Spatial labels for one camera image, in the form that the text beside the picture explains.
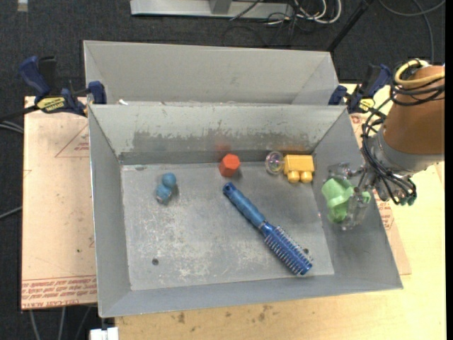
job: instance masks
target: blue clamp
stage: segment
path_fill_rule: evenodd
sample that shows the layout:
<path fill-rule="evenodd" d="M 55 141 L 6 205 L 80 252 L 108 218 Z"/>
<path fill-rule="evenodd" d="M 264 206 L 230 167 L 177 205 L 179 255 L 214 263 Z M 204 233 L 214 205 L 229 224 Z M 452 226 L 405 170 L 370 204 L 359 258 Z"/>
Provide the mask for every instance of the blue clamp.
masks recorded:
<path fill-rule="evenodd" d="M 92 81 L 88 88 L 83 91 L 73 93 L 69 89 L 63 88 L 61 96 L 49 96 L 51 88 L 46 83 L 44 76 L 40 73 L 38 58 L 36 56 L 25 59 L 19 66 L 19 74 L 25 83 L 38 92 L 35 97 L 35 107 L 45 113 L 67 112 L 76 115 L 86 115 L 86 105 L 79 102 L 75 96 L 77 93 L 91 93 L 93 103 L 106 104 L 107 96 L 104 87 L 99 81 Z"/>
<path fill-rule="evenodd" d="M 391 78 L 392 73 L 387 66 L 369 64 L 364 81 L 357 85 L 348 101 L 348 112 L 363 113 L 364 110 L 360 107 L 360 101 L 363 98 L 373 98 L 378 90 L 390 82 Z"/>
<path fill-rule="evenodd" d="M 335 91 L 333 91 L 331 98 L 328 100 L 328 104 L 330 106 L 338 106 L 347 94 L 348 89 L 344 86 L 339 85 L 337 88 L 335 88 Z"/>
<path fill-rule="evenodd" d="M 93 95 L 93 103 L 98 105 L 105 105 L 107 103 L 104 86 L 99 81 L 88 83 L 88 91 Z"/>

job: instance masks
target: white cable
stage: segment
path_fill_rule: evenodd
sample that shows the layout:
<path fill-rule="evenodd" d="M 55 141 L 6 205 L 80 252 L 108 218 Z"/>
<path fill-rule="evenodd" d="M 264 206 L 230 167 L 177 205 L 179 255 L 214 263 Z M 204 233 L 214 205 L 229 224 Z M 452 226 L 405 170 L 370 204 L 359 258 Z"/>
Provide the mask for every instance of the white cable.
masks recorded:
<path fill-rule="evenodd" d="M 33 332 L 35 333 L 35 338 L 36 340 L 41 340 L 40 333 L 38 331 L 38 328 L 36 327 L 36 322 L 35 322 L 35 315 L 33 314 L 33 311 L 29 311 L 30 314 L 30 319 L 31 319 L 31 326 L 33 328 Z"/>
<path fill-rule="evenodd" d="M 299 6 L 299 2 L 297 0 L 293 0 L 293 2 L 299 6 L 299 10 L 302 12 L 303 15 L 297 14 L 298 18 L 301 19 L 307 19 L 307 20 L 312 20 L 320 24 L 332 24 L 335 23 L 341 16 L 341 11 L 342 11 L 342 4 L 341 0 L 335 0 L 338 7 L 337 7 L 337 14 L 332 18 L 328 20 L 323 20 L 322 18 L 326 15 L 327 12 L 327 2 L 326 0 L 321 0 L 323 3 L 323 11 L 321 13 L 315 13 L 313 15 L 308 14 L 301 6 Z"/>
<path fill-rule="evenodd" d="M 340 18 L 341 9 L 342 9 L 341 0 L 336 0 L 336 2 L 338 4 L 338 7 L 337 7 L 337 14 L 335 15 L 335 17 L 333 19 L 330 19 L 330 20 L 327 20 L 327 21 L 316 19 L 317 23 L 320 23 L 320 24 L 332 24 L 332 23 L 335 23 Z"/>
<path fill-rule="evenodd" d="M 326 3 L 326 0 L 321 0 L 322 3 L 323 3 L 323 11 L 322 13 L 315 13 L 314 15 L 310 15 L 308 14 L 301 6 L 299 6 L 299 2 L 297 0 L 293 0 L 293 2 L 296 4 L 296 6 L 299 7 L 299 10 L 303 13 L 303 16 L 299 16 L 298 17 L 302 17 L 302 18 L 308 18 L 310 20 L 316 20 L 317 18 L 322 18 L 326 12 L 327 12 L 327 3 Z"/>

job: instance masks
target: cardboard sheet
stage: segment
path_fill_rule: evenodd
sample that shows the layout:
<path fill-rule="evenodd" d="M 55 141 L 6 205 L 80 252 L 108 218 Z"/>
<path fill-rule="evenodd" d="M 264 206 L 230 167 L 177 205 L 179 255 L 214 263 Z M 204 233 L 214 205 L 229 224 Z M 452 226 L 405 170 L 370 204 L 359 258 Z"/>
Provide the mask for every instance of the cardboard sheet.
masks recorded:
<path fill-rule="evenodd" d="M 363 118 L 351 115 L 358 139 Z M 25 116 L 23 310 L 97 302 L 88 146 L 84 117 Z M 398 272 L 410 274 L 391 206 L 377 200 Z"/>

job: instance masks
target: green plastic object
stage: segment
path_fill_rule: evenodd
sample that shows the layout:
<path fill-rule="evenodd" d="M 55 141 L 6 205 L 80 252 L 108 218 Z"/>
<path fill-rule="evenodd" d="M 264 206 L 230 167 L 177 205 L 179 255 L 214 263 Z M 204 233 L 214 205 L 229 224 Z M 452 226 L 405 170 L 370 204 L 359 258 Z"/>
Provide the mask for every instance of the green plastic object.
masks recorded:
<path fill-rule="evenodd" d="M 367 191 L 356 193 L 349 180 L 336 177 L 327 180 L 321 192 L 327 201 L 327 218 L 333 223 L 341 223 L 348 215 L 357 214 L 355 213 L 357 201 L 352 200 L 353 198 L 360 196 L 363 203 L 369 203 L 371 200 L 371 195 Z"/>

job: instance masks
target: orange block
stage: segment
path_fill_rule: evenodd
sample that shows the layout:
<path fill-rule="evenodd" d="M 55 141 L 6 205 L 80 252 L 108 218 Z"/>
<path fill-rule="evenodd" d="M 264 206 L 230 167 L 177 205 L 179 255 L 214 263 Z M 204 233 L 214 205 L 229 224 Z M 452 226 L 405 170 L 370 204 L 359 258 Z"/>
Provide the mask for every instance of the orange block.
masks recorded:
<path fill-rule="evenodd" d="M 234 154 L 227 154 L 219 164 L 219 171 L 222 176 L 231 177 L 240 167 L 241 161 Z"/>

